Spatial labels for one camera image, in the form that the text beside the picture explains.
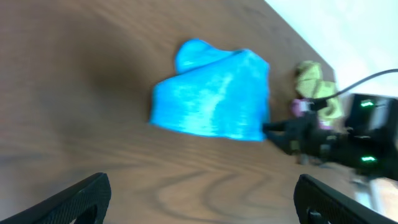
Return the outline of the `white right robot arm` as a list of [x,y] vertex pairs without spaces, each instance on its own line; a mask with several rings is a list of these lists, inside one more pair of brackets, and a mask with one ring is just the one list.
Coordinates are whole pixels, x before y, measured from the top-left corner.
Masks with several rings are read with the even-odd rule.
[[288,155],[314,157],[321,164],[334,162],[369,180],[397,180],[397,148],[387,128],[346,133],[323,129],[317,112],[326,107],[326,99],[305,100],[303,105],[302,116],[263,124],[268,140]]

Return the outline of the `blue microfiber cloth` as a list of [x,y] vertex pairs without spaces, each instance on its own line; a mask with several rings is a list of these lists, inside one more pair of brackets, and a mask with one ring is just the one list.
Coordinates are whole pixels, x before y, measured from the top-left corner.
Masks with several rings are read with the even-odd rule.
[[269,121],[269,64],[249,49],[221,50],[191,39],[173,77],[153,89],[150,123],[180,133],[263,141]]

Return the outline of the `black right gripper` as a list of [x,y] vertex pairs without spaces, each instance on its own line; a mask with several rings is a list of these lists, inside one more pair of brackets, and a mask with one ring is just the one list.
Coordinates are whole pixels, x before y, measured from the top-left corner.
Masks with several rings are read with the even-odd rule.
[[264,123],[262,131],[268,140],[288,155],[312,156],[325,162],[341,162],[345,158],[343,135],[329,129],[321,129],[314,114],[292,120]]

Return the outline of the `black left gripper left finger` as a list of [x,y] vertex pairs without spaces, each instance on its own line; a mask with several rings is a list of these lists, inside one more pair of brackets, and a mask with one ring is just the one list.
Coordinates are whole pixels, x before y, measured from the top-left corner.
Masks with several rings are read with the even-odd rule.
[[103,224],[110,200],[108,175],[99,172],[1,224]]

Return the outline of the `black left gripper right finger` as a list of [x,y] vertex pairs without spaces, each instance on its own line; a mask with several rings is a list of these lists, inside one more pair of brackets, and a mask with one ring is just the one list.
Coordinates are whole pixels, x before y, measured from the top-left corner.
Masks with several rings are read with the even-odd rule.
[[294,205],[301,224],[397,224],[308,175],[300,175]]

